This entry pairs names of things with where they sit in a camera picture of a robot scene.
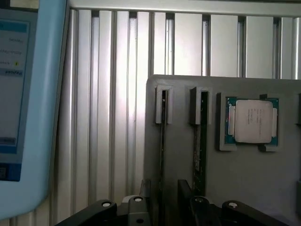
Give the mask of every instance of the aluminum wall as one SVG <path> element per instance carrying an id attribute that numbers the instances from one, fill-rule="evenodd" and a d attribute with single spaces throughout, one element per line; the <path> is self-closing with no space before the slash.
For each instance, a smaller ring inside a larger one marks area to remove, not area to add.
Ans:
<path id="1" fill-rule="evenodd" d="M 209 14 L 206 1 L 205 14 L 99 11 L 97 1 L 73 2 L 86 9 L 70 14 L 53 189 L 35 211 L 0 226 L 51 226 L 96 200 L 120 202 L 139 191 L 152 74 L 301 78 L 300 5 L 237 2 L 236 13 L 223 15 Z"/>

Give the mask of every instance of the metal rivet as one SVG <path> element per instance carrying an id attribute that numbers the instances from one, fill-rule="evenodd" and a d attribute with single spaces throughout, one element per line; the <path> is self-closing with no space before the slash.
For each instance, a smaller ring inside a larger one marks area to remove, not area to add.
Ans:
<path id="1" fill-rule="evenodd" d="M 202 199 L 201 197 L 197 197 L 197 198 L 195 199 L 195 201 L 197 201 L 197 202 L 202 202 L 203 199 Z"/>
<path id="2" fill-rule="evenodd" d="M 230 202 L 228 205 L 232 208 L 237 208 L 237 204 L 234 202 Z"/>
<path id="3" fill-rule="evenodd" d="M 104 203 L 103 203 L 103 207 L 108 207 L 108 206 L 111 206 L 111 203 L 110 203 L 110 202 L 104 202 Z"/>
<path id="4" fill-rule="evenodd" d="M 134 200 L 135 200 L 136 202 L 141 202 L 141 201 L 142 201 L 142 198 L 141 198 L 141 197 L 136 197 L 136 198 L 134 198 Z"/>

